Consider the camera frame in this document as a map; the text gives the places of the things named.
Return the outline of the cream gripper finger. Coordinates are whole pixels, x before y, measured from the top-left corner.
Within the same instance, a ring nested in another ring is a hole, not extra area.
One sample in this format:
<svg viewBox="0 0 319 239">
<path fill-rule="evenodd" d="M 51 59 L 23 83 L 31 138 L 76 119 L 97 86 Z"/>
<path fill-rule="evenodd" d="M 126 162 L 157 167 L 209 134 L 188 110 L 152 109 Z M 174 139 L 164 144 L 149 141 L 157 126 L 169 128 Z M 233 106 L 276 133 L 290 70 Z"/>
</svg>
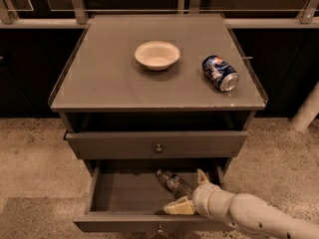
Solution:
<svg viewBox="0 0 319 239">
<path fill-rule="evenodd" d="M 193 202 L 184 196 L 167 204 L 163 208 L 163 211 L 169 215 L 193 215 L 195 213 L 195 207 Z"/>
<path fill-rule="evenodd" d="M 203 172 L 203 170 L 200 169 L 200 168 L 197 170 L 197 183 L 198 183 L 199 185 L 203 185 L 203 184 L 209 183 L 208 177 L 207 177 L 206 174 Z"/>
</svg>

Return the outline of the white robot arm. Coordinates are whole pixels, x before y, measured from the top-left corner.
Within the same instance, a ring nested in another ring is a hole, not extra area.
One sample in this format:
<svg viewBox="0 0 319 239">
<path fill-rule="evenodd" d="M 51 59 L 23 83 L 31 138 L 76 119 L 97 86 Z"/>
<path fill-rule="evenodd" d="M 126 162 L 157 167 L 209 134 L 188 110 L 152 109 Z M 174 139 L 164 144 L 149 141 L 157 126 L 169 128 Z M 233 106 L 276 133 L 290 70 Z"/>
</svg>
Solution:
<svg viewBox="0 0 319 239">
<path fill-rule="evenodd" d="M 197 170 L 197 188 L 168 170 L 160 169 L 156 176 L 175 197 L 163 208 L 167 214 L 197 213 L 251 238 L 319 239 L 318 224 L 294 218 L 254 195 L 225 191 L 211 183 L 201 169 Z"/>
</svg>

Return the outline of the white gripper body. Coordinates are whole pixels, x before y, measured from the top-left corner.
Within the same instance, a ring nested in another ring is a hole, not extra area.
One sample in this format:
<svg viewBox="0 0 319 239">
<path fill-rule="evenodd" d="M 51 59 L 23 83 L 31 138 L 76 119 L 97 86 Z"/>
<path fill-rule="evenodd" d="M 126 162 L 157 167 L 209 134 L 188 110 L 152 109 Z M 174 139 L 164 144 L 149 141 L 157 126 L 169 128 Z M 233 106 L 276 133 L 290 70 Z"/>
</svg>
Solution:
<svg viewBox="0 0 319 239">
<path fill-rule="evenodd" d="M 201 184 L 192 195 L 192 202 L 196 212 L 209 219 L 216 219 L 217 214 L 213 212 L 211 197 L 221 188 L 210 182 Z"/>
</svg>

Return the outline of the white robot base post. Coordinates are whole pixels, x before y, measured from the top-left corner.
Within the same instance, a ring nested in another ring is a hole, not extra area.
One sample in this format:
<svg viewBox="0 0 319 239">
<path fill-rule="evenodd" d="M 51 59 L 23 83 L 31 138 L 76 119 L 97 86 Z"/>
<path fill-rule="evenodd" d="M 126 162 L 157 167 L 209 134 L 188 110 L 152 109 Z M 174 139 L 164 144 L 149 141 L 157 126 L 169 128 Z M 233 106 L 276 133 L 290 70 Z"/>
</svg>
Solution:
<svg viewBox="0 0 319 239">
<path fill-rule="evenodd" d="M 307 99 L 291 120 L 292 126 L 298 131 L 304 131 L 319 114 L 319 82 L 315 85 Z"/>
</svg>

